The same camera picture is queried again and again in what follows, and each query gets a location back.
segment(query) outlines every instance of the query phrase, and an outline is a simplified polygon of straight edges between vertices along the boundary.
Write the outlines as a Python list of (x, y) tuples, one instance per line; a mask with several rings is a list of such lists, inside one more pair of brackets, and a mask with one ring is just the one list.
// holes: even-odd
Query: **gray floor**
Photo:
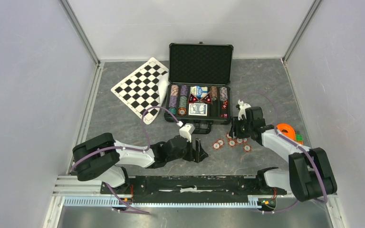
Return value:
[[(110, 132), (116, 140), (131, 145), (146, 145), (141, 131), (140, 119), (124, 105), (110, 89), (124, 77), (136, 70), (144, 62), (105, 63), (96, 97), (95, 106), (87, 133), (87, 139)], [(261, 91), (270, 96), (278, 106), (279, 123), (288, 123), (303, 135), (308, 145), (304, 124), (301, 121), (288, 76), (279, 59), (238, 59), (233, 60), (231, 69), (231, 97), (234, 103), (243, 99), (251, 106), (260, 106), (267, 123), (273, 123), (275, 113), (267, 99), (260, 95), (249, 95), (251, 91)], [(167, 141), (178, 135), (178, 127), (166, 122), (163, 111), (152, 124), (147, 125), (152, 143)], [(243, 145), (234, 148), (225, 145), (220, 150), (212, 148), (217, 139), (225, 139), (229, 125), (214, 125), (208, 135), (194, 135), (200, 138), (204, 150), (209, 154), (201, 163), (176, 160), (165, 167), (151, 170), (137, 166), (125, 166), (128, 174), (134, 175), (252, 175), (260, 169), (288, 165), (277, 154), (249, 140), (252, 152), (245, 153)]]
[[(278, 199), (277, 209), (292, 199)], [(144, 208), (151, 215), (118, 214), (110, 208), (64, 207), (58, 228), (331, 228), (325, 205), (307, 201), (284, 213), (262, 215), (250, 209)]]

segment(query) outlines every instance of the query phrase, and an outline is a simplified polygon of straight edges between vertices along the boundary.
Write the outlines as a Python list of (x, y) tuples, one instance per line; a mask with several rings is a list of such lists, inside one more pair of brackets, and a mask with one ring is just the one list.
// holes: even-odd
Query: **black square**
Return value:
[(158, 105), (159, 105), (159, 102), (157, 102), (157, 101), (152, 101), (152, 102), (150, 103), (150, 105), (151, 105), (151, 106), (158, 106)]
[(131, 105), (132, 105), (132, 107), (136, 108), (137, 106), (139, 106), (139, 103), (137, 101), (134, 101), (134, 102), (132, 102)]
[(121, 87), (118, 87), (117, 89), (115, 89), (115, 91), (116, 91), (117, 93), (119, 93), (119, 92), (123, 91), (123, 89), (122, 89)]
[(157, 110), (155, 108), (150, 110), (150, 114), (152, 114), (153, 116), (156, 115), (156, 113), (157, 113)]
[(142, 94), (142, 96), (141, 96), (143, 99), (147, 99), (147, 98), (149, 98), (150, 96), (147, 94), (147, 93), (144, 93), (144, 94)]
[(135, 95), (132, 96), (132, 98), (135, 99), (135, 100), (138, 99), (139, 97), (140, 97), (139, 94), (135, 94)]
[(142, 107), (147, 107), (148, 105), (149, 105), (149, 102), (147, 102), (147, 101), (144, 101), (144, 102), (142, 102)]
[(153, 99), (157, 99), (159, 95), (157, 93), (152, 94)]
[(131, 87), (129, 87), (129, 86), (128, 86), (128, 87), (127, 87), (127, 88), (125, 88), (124, 90), (125, 90), (125, 92), (129, 93), (129, 91), (131, 91), (132, 89), (131, 89)]
[(131, 95), (125, 94), (124, 99), (127, 101), (129, 98), (131, 98)]
[(146, 86), (145, 86), (145, 87), (143, 87), (142, 89), (143, 89), (143, 91), (147, 92), (147, 91), (150, 89), (150, 87), (148, 87), (148, 86), (146, 85)]

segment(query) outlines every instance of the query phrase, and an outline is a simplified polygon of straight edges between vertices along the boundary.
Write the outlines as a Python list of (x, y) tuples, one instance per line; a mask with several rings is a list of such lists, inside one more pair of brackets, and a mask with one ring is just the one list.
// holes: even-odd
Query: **robotic arm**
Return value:
[(107, 147), (110, 149), (91, 156), (82, 161), (75, 169), (79, 181), (100, 180), (116, 188), (128, 184), (126, 169), (120, 165), (137, 165), (147, 169), (156, 169), (176, 159), (201, 162), (208, 154), (203, 150), (201, 141), (196, 139), (195, 149), (192, 147), (191, 133), (195, 130), (192, 124), (180, 128), (180, 135), (167, 142), (150, 145), (150, 149), (124, 144), (113, 139), (110, 133), (104, 133), (73, 148), (75, 162), (94, 151)]
[(289, 171), (277, 167), (258, 171), (257, 179), (261, 187), (277, 187), (293, 192), (301, 202), (323, 196), (315, 171), (305, 154), (298, 148), (303, 147), (313, 158), (323, 180), (327, 195), (337, 190), (336, 181), (326, 152), (321, 148), (310, 149), (294, 141), (285, 140), (273, 125), (266, 125), (260, 107), (251, 107), (243, 101), (238, 102), (239, 116), (232, 118), (229, 136), (251, 138), (261, 146), (271, 149), (289, 163)]

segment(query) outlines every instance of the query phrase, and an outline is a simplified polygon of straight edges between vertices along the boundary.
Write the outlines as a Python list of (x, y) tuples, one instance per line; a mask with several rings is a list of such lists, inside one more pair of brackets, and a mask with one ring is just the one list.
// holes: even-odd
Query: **open case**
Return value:
[[(212, 124), (229, 124), (232, 45), (170, 44), (166, 108), (179, 121), (208, 134)], [(173, 122), (166, 112), (164, 118)]]

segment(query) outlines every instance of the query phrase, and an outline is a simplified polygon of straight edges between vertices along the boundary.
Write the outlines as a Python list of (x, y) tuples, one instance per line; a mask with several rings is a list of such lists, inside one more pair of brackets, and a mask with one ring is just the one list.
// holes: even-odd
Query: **red triangle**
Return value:
[(188, 103), (195, 103), (199, 101), (197, 97), (195, 97), (193, 94), (190, 94), (190, 100)]
[(205, 103), (208, 103), (208, 104), (212, 104), (212, 101), (211, 101), (211, 93), (208, 93), (207, 95), (205, 95), (201, 101), (205, 102)]

